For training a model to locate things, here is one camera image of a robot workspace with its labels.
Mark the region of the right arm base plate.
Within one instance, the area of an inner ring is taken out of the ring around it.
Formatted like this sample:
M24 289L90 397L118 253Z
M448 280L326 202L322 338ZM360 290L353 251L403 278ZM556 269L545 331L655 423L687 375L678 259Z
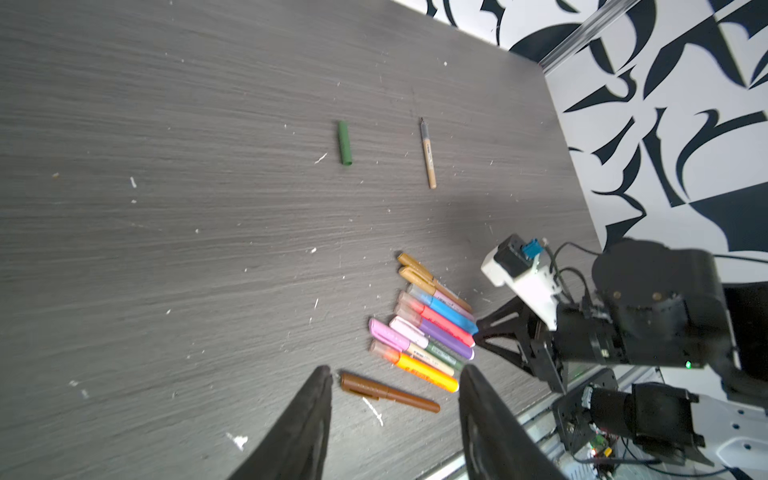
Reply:
M591 426L589 409L582 404L583 394L588 387L616 390L618 383L613 370L603 368L552 404L557 433L569 454L577 454L597 436Z

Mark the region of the beige fountain pen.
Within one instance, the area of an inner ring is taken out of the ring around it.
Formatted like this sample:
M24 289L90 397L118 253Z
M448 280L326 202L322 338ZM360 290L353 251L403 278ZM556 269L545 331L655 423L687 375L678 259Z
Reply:
M419 120L419 128L420 128L421 139L422 139L422 147L423 147L423 153L424 153L428 185L430 189L434 190L437 188L436 171L434 166L434 158L432 153L432 145L431 145L428 125L423 117L421 117Z

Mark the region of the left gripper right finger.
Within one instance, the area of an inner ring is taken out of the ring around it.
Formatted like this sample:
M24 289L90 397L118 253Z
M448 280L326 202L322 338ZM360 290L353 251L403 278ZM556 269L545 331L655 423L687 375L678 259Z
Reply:
M564 477L474 365L461 372L459 411L469 478L546 480Z

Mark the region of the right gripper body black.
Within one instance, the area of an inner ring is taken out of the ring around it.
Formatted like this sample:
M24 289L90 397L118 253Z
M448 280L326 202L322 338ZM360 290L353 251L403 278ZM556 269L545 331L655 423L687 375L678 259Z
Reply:
M558 357L546 324L519 297L508 301L476 323L473 339L528 375L565 394L567 368Z

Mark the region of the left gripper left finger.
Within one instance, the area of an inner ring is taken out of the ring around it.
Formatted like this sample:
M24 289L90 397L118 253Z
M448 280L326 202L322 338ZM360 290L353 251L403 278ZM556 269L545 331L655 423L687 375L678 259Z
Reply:
M330 438L333 377L317 367L232 479L320 479Z

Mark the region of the blue highlighter marker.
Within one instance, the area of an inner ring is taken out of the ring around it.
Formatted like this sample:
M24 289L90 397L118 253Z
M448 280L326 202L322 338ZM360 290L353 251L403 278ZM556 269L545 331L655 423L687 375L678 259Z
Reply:
M437 314L441 315L446 320L460 327L469 334L474 335L478 332L477 326L469 318L458 313L453 308L449 307L446 303L428 294L426 291L417 287L416 285L410 284L406 288L406 291L419 302L429 307L431 310L435 311Z

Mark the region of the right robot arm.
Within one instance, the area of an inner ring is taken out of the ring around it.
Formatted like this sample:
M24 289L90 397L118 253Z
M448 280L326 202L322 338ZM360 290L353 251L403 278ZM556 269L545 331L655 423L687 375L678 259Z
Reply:
M555 394L558 454L603 435L646 466L695 461L758 478L767 469L767 286L725 285L714 257L625 239L599 254L584 297L567 298L542 248L511 236L482 265L513 298L478 321L476 344Z

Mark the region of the pink pen tan cap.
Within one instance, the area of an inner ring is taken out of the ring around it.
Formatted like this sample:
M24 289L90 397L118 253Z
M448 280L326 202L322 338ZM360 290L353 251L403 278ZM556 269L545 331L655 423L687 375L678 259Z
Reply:
M448 290L444 289L433 280L428 280L417 270L409 266L404 266L398 270L398 274L411 284L416 285L421 290L424 290L428 294L439 299L454 311L462 314L471 321L475 321L475 317L472 314L471 308L466 302L456 298Z

